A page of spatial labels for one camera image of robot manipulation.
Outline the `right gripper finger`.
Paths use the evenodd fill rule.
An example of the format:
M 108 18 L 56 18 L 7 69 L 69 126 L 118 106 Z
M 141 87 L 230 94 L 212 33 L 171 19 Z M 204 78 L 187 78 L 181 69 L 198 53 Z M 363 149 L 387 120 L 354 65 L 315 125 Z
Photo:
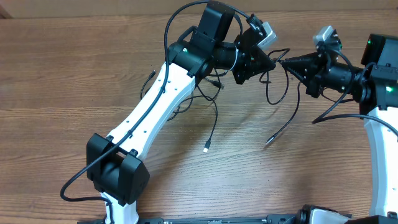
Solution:
M 309 60 L 283 60 L 281 65 L 307 88 L 316 88 L 317 64 Z
M 319 53 L 314 52 L 298 57 L 285 58 L 280 61 L 280 64 L 283 67 L 311 67 L 317 64 L 319 58 Z

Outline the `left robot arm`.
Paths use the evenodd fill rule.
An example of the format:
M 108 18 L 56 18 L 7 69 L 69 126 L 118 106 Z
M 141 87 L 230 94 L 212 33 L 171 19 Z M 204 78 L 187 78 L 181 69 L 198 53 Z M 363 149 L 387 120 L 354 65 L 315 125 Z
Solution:
M 105 223 L 137 223 L 136 202 L 149 181 L 144 159 L 156 135 L 202 79 L 218 68 L 242 84 L 274 69 L 265 51 L 276 41 L 271 25 L 255 15 L 233 42 L 225 40 L 236 8 L 205 1 L 199 25 L 166 46 L 156 81 L 131 114 L 106 137 L 94 134 L 86 145 L 87 176 L 106 205 Z

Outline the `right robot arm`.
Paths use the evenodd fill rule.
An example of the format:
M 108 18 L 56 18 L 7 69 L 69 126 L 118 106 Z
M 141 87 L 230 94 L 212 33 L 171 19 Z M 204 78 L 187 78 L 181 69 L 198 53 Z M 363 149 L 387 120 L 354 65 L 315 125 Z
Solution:
M 359 105 L 371 149 L 373 194 L 369 216 L 355 223 L 397 223 L 397 37 L 370 34 L 361 59 L 352 65 L 333 30 L 315 35 L 316 52 L 287 58 L 282 67 L 319 97 L 324 89 L 351 95 Z

